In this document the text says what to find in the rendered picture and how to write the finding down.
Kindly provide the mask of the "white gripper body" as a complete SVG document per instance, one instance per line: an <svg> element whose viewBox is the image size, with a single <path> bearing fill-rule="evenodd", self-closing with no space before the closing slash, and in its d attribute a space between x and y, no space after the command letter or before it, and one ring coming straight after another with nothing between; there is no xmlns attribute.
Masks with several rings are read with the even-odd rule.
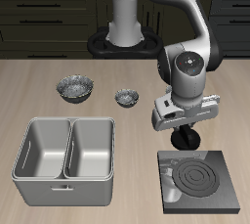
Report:
<svg viewBox="0 0 250 224"><path fill-rule="evenodd" d="M218 95L206 96L197 107L185 110L173 103L170 94L165 94L154 101L155 108L151 116L152 126L155 131L162 131L214 118L218 115L219 103Z"/></svg>

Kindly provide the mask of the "dark grey stove plate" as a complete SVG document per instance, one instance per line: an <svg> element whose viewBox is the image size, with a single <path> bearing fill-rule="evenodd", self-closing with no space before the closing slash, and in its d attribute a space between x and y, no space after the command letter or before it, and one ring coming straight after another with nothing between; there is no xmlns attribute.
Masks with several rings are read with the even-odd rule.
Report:
<svg viewBox="0 0 250 224"><path fill-rule="evenodd" d="M237 214L240 205L221 151L158 151L164 214Z"/></svg>

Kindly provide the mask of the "small speckled grey bowl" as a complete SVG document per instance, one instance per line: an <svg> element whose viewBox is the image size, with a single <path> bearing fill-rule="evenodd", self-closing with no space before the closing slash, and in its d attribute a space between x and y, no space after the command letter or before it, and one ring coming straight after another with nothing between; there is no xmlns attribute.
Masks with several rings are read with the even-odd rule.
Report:
<svg viewBox="0 0 250 224"><path fill-rule="evenodd" d="M132 89L121 89L116 92L114 99L123 108L132 108L139 101L139 94Z"/></svg>

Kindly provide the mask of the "dark drawer cupboard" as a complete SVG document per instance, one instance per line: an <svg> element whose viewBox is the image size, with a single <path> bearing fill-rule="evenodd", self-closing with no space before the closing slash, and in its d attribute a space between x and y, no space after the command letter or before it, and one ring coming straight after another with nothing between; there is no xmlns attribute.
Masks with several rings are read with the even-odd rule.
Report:
<svg viewBox="0 0 250 224"><path fill-rule="evenodd" d="M96 0L0 0L0 59L90 59Z"/></svg>
<svg viewBox="0 0 250 224"><path fill-rule="evenodd" d="M226 59L250 59L250 0L212 0L209 23Z"/></svg>

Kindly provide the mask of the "dark door cupboard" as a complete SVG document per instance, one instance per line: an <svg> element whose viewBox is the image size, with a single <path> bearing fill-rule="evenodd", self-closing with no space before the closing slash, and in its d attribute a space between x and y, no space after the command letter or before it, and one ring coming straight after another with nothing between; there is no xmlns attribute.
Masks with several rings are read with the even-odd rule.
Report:
<svg viewBox="0 0 250 224"><path fill-rule="evenodd" d="M176 7L138 0L137 20L141 26L149 26L163 41L171 45L196 38L187 14ZM98 27L108 26L113 19L112 0L97 0Z"/></svg>

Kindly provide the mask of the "large speckled grey bowl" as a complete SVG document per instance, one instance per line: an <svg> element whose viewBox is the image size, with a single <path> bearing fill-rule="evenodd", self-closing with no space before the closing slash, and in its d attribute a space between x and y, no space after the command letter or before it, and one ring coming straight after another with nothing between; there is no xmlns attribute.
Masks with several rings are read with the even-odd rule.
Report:
<svg viewBox="0 0 250 224"><path fill-rule="evenodd" d="M56 86L59 95L67 102L80 104L86 101L94 89L94 81L80 74L63 78Z"/></svg>

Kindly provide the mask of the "white two-bin basket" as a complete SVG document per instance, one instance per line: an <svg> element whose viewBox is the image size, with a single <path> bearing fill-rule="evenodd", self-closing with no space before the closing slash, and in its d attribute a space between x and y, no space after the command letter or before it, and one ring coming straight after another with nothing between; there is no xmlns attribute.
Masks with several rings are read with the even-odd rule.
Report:
<svg viewBox="0 0 250 224"><path fill-rule="evenodd" d="M115 121L35 117L11 172L30 206L106 206L112 199Z"/></svg>

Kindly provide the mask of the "flat black base plate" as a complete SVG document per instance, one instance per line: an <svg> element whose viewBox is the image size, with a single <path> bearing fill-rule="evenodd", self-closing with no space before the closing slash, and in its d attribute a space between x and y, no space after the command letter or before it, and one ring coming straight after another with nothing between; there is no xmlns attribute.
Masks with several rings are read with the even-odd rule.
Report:
<svg viewBox="0 0 250 224"><path fill-rule="evenodd" d="M156 59L163 48L162 39L154 33L151 27L143 26L144 40L131 47L115 46L106 40L109 33L107 26L101 26L98 31L88 39L87 48L98 60L143 60Z"/></svg>

